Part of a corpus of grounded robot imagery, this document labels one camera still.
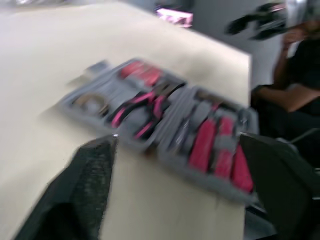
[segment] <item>pliers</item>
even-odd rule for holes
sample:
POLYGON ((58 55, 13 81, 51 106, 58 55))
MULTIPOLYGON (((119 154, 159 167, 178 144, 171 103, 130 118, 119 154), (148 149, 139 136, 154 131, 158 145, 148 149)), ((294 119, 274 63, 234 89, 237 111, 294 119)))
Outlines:
POLYGON ((151 92, 139 92, 134 98, 124 102, 109 117, 113 128, 119 127, 122 121, 135 109, 147 106, 149 112, 146 122, 134 133, 136 139, 148 138, 157 124, 162 120, 164 111, 170 103, 166 101, 167 97, 175 90, 183 86, 172 82, 164 82, 156 86, 151 92))

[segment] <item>hand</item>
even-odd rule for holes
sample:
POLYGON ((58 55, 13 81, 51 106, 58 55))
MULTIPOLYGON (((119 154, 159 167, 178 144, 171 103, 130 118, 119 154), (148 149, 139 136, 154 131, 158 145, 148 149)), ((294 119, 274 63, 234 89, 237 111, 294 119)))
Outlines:
POLYGON ((283 49, 288 50, 291 44, 302 41, 305 39, 305 32, 301 28, 296 28, 289 30, 287 33, 284 34, 282 44, 283 49))

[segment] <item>gray wall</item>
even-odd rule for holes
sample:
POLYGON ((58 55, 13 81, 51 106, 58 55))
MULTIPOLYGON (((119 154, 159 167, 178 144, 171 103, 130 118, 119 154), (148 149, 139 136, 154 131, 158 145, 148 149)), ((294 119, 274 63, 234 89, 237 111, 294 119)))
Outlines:
POLYGON ((193 28, 214 39, 252 54, 251 86, 271 82, 272 69, 281 47, 281 37, 264 41, 250 40, 253 25, 237 35, 224 34, 230 21, 253 11, 266 3, 263 0, 196 0, 193 28))

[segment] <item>black object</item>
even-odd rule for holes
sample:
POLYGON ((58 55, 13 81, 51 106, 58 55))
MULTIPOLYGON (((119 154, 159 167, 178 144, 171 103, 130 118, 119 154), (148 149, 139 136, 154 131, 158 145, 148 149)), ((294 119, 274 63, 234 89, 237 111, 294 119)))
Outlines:
POLYGON ((49 184, 15 240, 97 240, 117 143, 111 135, 81 146, 49 184))
POLYGON ((253 39, 265 40, 276 34, 284 33, 287 30, 287 13, 283 3, 266 3, 256 8, 250 14, 232 21, 225 32, 235 35, 248 26, 248 23, 255 22, 256 34, 253 39))
POLYGON ((285 143, 242 134, 240 144, 259 200, 278 233, 264 239, 320 239, 320 176, 285 143))

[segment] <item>black fabric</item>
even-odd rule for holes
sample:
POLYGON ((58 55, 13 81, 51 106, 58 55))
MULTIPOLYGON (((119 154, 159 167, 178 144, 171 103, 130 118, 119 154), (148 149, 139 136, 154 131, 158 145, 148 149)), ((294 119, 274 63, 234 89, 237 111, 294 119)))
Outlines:
MULTIPOLYGON (((320 128, 320 116, 305 112, 286 112, 281 107, 260 100, 254 108, 259 113, 260 134, 271 138, 283 138, 288 141, 313 128, 320 128)), ((320 131, 315 132, 294 145, 301 156, 314 167, 320 167, 320 131)))
MULTIPOLYGON (((302 41, 288 62, 288 75, 292 82, 320 90, 320 39, 302 41)), ((313 100, 300 112, 320 116, 320 98, 313 100)))

